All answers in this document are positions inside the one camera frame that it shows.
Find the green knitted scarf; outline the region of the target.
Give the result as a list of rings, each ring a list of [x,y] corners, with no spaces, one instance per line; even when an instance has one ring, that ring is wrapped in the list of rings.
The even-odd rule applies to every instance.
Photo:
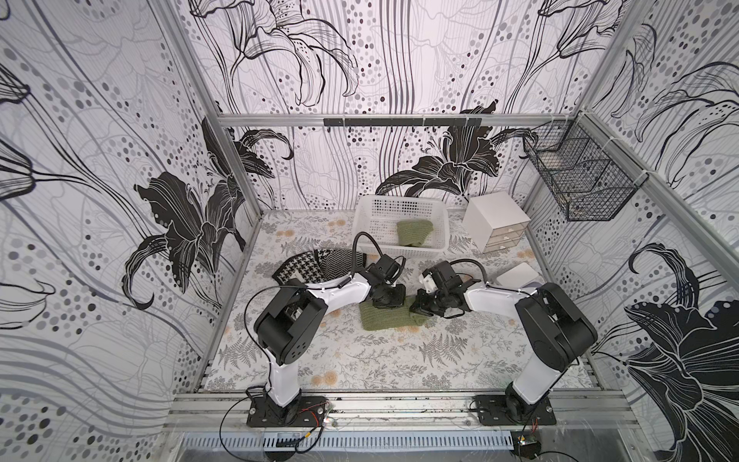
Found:
[[[434,231],[434,225],[427,219],[408,219],[396,223],[398,245],[408,248],[422,248]]]
[[[365,331],[379,331],[398,327],[423,326],[429,317],[410,310],[415,296],[408,296],[402,306],[396,308],[377,308],[369,301],[358,305],[361,325]]]

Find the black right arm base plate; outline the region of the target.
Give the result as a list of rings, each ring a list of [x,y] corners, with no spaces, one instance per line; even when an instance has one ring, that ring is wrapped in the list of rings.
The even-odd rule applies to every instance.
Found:
[[[548,395],[537,404],[528,404],[513,395],[476,395],[470,407],[485,427],[504,427],[505,425],[556,425],[552,404]]]

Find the black white patterned scarf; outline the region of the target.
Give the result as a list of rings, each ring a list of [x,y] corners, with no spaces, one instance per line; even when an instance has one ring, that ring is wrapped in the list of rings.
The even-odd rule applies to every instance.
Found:
[[[317,248],[288,258],[274,273],[279,285],[296,279],[300,283],[318,284],[349,275],[352,267],[363,268],[367,255],[348,248]]]

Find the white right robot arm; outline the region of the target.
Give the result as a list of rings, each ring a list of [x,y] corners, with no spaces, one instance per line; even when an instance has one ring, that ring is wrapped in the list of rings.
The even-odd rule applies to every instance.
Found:
[[[468,313],[486,313],[520,322],[532,349],[521,373],[506,388],[506,406],[523,414],[537,406],[567,369],[598,341],[594,325],[575,302],[554,284],[530,290],[497,287],[481,277],[468,280],[456,264],[477,260],[442,261],[420,276],[421,289],[411,310],[425,317],[454,319]]]

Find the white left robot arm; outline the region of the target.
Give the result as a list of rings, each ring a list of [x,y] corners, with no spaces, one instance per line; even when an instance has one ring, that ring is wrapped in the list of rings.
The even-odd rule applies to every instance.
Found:
[[[378,261],[347,275],[316,284],[290,279],[269,302],[254,323],[256,343],[269,358],[271,404],[288,408],[298,399],[298,360],[308,350],[323,318],[369,298],[405,298],[398,283],[406,258],[382,255]]]

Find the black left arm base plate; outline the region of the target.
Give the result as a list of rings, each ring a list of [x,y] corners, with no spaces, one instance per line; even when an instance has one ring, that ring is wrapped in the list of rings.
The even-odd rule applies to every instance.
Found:
[[[285,407],[280,407],[269,396],[251,401],[246,423],[249,427],[282,429],[282,427],[319,427],[327,413],[329,401],[324,396],[298,396]]]

